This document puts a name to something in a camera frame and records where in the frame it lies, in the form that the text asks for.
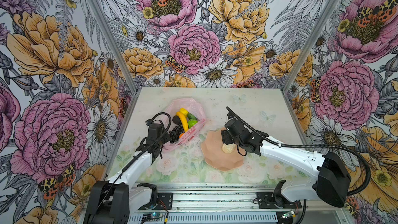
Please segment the yellow fake banana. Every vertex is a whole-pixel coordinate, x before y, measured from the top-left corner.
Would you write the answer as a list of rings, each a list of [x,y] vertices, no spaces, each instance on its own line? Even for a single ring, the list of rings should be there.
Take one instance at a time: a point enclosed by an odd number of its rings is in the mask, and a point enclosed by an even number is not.
[[[181,112],[177,112],[176,115],[181,120],[181,125],[183,127],[184,132],[187,132],[189,130],[187,118]]]

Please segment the green fake lime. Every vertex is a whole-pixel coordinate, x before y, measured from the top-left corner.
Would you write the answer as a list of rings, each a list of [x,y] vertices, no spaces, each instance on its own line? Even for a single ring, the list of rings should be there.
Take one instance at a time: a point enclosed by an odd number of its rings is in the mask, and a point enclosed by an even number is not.
[[[198,121],[196,119],[190,119],[188,121],[188,128],[192,128]]]

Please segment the yellow fake lemon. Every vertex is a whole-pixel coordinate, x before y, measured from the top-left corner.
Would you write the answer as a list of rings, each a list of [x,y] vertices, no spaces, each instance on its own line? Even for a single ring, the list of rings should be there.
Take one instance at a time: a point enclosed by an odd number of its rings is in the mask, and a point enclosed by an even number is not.
[[[186,109],[184,109],[184,108],[181,108],[180,109],[180,112],[185,116],[185,117],[188,117],[188,111],[186,110]]]

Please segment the pink faceted plastic bowl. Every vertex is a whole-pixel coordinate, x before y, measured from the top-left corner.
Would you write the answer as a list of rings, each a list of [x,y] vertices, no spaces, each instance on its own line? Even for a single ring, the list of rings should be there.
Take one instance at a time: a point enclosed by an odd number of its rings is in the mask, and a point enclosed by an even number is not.
[[[244,157],[238,154],[237,149],[231,154],[225,154],[222,151],[222,130],[225,130],[225,128],[218,131],[209,131],[205,141],[201,144],[201,150],[208,165],[226,172],[242,166]]]

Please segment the dark green fake avocado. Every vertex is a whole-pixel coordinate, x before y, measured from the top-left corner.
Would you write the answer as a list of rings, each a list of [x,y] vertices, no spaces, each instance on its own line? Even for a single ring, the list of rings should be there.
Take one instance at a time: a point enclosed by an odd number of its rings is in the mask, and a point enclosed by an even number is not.
[[[191,121],[191,120],[198,120],[193,114],[191,114],[191,113],[188,113],[187,114],[187,119],[188,119],[188,121]]]

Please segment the beige fake garlic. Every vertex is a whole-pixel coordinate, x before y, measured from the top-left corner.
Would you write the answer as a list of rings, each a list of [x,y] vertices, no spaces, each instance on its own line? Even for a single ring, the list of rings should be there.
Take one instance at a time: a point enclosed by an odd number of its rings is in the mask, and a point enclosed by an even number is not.
[[[231,153],[234,152],[235,149],[236,149],[236,145],[235,144],[229,144],[229,145],[223,144],[222,145],[222,151],[225,154],[231,154]]]

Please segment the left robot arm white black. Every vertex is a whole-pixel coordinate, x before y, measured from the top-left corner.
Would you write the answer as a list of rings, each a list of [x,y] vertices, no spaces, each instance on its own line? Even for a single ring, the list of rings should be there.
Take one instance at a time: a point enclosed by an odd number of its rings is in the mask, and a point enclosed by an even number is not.
[[[168,140],[171,121],[167,125],[152,119],[147,121],[148,134],[142,140],[133,159],[108,180],[101,180],[91,189],[84,224],[126,224],[131,213],[149,203],[156,202],[155,185],[132,187],[140,175],[161,156]]]

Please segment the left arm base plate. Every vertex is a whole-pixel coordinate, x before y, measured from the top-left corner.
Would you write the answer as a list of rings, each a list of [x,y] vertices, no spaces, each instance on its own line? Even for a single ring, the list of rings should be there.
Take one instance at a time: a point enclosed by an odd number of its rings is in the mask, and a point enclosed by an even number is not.
[[[165,209],[171,210],[173,207],[173,193],[161,192],[158,193],[158,198],[154,203],[148,203],[140,208],[140,211],[163,211]]]

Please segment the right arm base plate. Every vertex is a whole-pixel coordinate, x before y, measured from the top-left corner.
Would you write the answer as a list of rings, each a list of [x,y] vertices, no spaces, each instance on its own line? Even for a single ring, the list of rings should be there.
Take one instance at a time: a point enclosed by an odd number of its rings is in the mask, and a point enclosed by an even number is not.
[[[256,198],[254,199],[254,203],[257,203],[260,209],[300,209],[302,208],[302,204],[300,201],[289,202],[282,195],[274,196],[273,192],[264,191],[257,192]]]

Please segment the dark brown fake avocado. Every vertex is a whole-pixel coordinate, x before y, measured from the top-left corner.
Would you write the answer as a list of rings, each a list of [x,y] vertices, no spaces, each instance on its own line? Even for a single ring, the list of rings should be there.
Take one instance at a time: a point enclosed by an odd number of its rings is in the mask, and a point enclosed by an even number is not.
[[[180,120],[180,118],[179,118],[177,115],[175,115],[175,116],[172,118],[172,122],[173,122],[174,124],[176,124],[176,125],[180,125],[180,124],[181,124],[181,120]]]

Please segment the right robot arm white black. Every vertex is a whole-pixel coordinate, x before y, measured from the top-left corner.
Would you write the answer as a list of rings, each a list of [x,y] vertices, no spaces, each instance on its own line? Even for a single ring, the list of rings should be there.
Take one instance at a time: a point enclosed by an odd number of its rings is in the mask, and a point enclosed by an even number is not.
[[[344,206],[351,177],[337,154],[328,152],[323,155],[300,147],[292,148],[267,133],[249,131],[235,118],[224,127],[223,143],[235,144],[247,153],[276,159],[308,176],[305,181],[282,179],[274,190],[275,197],[289,202],[320,199],[334,207]]]

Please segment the pink plastic bag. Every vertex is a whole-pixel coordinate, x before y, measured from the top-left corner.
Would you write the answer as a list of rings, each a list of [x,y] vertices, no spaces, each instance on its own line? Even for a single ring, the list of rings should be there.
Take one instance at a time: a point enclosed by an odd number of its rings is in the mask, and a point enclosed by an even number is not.
[[[171,116],[171,119],[160,118],[165,125],[171,125],[168,130],[171,140],[163,145],[164,153],[191,141],[206,122],[202,105],[191,97],[174,100],[164,112]]]

